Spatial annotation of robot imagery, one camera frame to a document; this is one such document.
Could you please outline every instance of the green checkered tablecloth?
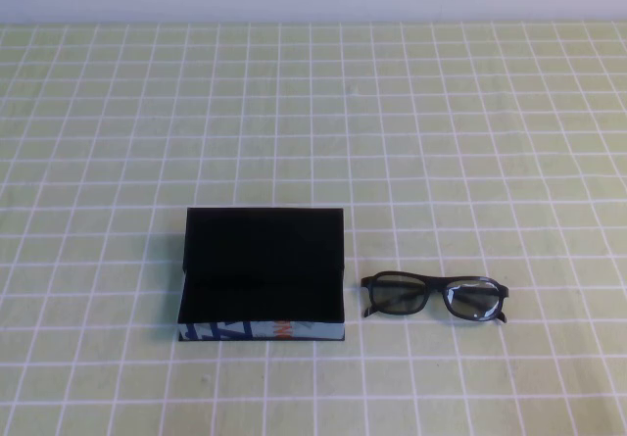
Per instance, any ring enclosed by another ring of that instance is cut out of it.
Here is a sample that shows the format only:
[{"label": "green checkered tablecloth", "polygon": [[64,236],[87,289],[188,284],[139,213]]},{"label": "green checkered tablecloth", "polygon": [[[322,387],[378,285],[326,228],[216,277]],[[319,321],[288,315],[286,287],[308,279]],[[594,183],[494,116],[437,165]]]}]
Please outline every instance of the green checkered tablecloth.
[{"label": "green checkered tablecloth", "polygon": [[[625,23],[0,25],[0,434],[625,434],[626,106]],[[346,342],[175,341],[235,205],[344,208]]]}]

